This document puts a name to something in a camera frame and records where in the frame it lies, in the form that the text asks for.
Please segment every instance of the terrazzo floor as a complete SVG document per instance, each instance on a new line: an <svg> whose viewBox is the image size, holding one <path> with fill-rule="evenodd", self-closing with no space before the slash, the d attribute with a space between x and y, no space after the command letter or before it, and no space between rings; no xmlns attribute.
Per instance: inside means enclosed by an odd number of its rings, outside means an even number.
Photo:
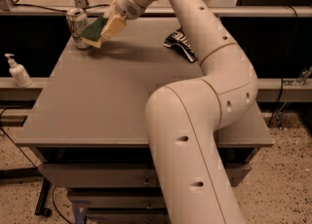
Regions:
<svg viewBox="0 0 312 224"><path fill-rule="evenodd" d="M275 145L262 148L252 159L252 171L234 188L235 195L248 224L312 223L312 136L303 125L300 114L284 115L285 129L270 129ZM21 128L5 128L15 139ZM27 148L25 154L36 164L36 157ZM31 163L6 136L0 136L0 169L29 168ZM35 216L34 211L42 178L0 181L0 223L68 223L56 212L51 191L46 207L48 218ZM57 188L55 203L59 211L73 223L71 203L66 190Z"/></svg>

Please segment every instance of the soap dispenser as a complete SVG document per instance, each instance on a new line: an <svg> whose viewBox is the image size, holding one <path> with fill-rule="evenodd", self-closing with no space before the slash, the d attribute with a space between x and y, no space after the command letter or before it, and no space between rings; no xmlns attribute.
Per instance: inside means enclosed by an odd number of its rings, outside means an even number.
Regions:
<svg viewBox="0 0 312 224"><path fill-rule="evenodd" d="M5 57L8 59L8 62L10 64L10 73L12 77L15 79L15 81L18 83L20 87L28 87L32 80L29 77L29 74L23 67L23 65L18 64L14 59L12 59L12 54L5 54Z"/></svg>

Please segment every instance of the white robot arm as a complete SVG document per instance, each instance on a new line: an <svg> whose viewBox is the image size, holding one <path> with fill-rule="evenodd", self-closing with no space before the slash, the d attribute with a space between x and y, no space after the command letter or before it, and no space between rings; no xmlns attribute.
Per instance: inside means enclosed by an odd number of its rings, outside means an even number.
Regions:
<svg viewBox="0 0 312 224"><path fill-rule="evenodd" d="M155 0L116 0L136 19ZM149 145L173 224L245 223L218 155L214 131L253 105L253 66L202 0L169 0L204 76L157 90L146 105Z"/></svg>

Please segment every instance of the soda can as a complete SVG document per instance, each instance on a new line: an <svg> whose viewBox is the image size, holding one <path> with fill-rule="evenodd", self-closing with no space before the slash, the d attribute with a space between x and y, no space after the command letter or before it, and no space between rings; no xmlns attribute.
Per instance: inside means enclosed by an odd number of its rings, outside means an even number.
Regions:
<svg viewBox="0 0 312 224"><path fill-rule="evenodd" d="M80 8L71 8L66 13L66 19L71 32L71 36L78 49L87 49L90 45L83 42L82 31L88 26L88 17L85 11Z"/></svg>

